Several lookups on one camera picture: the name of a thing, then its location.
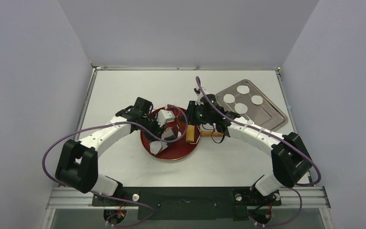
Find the wooden dough roller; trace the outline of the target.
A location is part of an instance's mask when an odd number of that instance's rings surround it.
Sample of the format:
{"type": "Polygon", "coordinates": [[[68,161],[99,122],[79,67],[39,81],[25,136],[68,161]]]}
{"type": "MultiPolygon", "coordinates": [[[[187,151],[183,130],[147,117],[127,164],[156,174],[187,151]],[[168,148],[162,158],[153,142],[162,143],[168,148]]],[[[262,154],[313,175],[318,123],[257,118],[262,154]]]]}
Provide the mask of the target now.
{"type": "Polygon", "coordinates": [[[185,135],[186,143],[195,145],[199,142],[201,137],[223,137],[223,134],[215,131],[214,129],[188,125],[188,130],[185,135]]]}

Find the round red lacquer tray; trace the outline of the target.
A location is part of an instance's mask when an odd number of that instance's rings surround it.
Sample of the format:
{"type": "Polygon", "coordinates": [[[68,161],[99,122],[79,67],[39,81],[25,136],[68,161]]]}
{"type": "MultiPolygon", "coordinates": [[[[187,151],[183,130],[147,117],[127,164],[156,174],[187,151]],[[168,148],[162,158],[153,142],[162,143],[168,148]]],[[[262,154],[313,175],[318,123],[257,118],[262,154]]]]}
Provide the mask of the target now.
{"type": "Polygon", "coordinates": [[[164,110],[170,110],[174,113],[175,115],[175,120],[173,122],[167,123],[164,125],[165,128],[167,127],[172,127],[172,126],[179,126],[180,128],[180,132],[182,133],[180,140],[174,142],[174,143],[168,143],[168,148],[165,149],[164,151],[160,152],[157,155],[152,155],[150,153],[150,149],[149,149],[149,141],[146,139],[146,137],[144,136],[144,132],[141,132],[140,134],[140,138],[141,138],[141,143],[144,147],[144,149],[153,157],[160,159],[160,160],[164,160],[164,161],[176,161],[176,160],[180,160],[186,156],[188,156],[191,152],[194,151],[194,149],[196,148],[197,144],[195,145],[191,145],[186,143],[185,141],[185,135],[183,135],[183,132],[185,130],[185,118],[183,116],[183,113],[186,111],[183,108],[175,108],[175,107],[171,107],[168,106],[167,108],[158,108],[156,110],[153,110],[151,112],[151,115],[154,115],[156,117],[157,113],[159,110],[164,109],[164,110]]]}

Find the white dough piece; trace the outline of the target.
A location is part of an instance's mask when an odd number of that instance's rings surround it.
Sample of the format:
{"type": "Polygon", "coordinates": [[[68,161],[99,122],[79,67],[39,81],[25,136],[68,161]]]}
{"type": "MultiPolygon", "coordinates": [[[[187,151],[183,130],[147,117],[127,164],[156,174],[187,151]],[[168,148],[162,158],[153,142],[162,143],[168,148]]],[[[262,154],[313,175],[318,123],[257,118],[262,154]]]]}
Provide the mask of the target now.
{"type": "Polygon", "coordinates": [[[153,141],[153,142],[149,143],[149,149],[150,149],[150,153],[152,155],[157,155],[167,148],[168,148],[168,144],[166,142],[153,141]]]}

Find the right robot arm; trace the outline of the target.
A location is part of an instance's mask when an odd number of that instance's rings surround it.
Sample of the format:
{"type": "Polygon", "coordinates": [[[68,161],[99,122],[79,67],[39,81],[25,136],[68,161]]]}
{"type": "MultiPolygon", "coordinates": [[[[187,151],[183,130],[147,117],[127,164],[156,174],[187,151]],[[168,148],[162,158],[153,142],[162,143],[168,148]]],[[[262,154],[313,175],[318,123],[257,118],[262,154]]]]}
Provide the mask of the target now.
{"type": "Polygon", "coordinates": [[[298,134],[285,135],[263,129],[235,112],[224,110],[213,94],[189,101],[186,116],[189,125],[212,125],[223,136],[242,140],[271,158],[272,171],[262,175],[249,188],[250,199],[256,204],[273,200],[280,188],[298,185],[312,167],[312,159],[298,134]]]}

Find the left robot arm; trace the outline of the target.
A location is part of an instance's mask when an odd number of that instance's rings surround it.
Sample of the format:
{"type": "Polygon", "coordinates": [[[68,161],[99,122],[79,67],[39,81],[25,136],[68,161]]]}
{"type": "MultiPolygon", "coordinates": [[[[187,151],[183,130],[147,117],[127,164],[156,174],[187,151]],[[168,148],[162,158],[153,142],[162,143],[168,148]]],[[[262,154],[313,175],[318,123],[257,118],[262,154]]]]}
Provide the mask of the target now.
{"type": "Polygon", "coordinates": [[[120,111],[97,131],[78,140],[67,140],[60,154],[55,178],[80,191],[104,195],[111,205],[123,199],[122,183],[99,173],[99,158],[108,148],[134,131],[146,133],[155,148],[160,149],[173,137],[164,137],[166,124],[175,120],[172,111],[164,108],[152,114],[152,102],[138,97],[134,105],[120,111]]]}

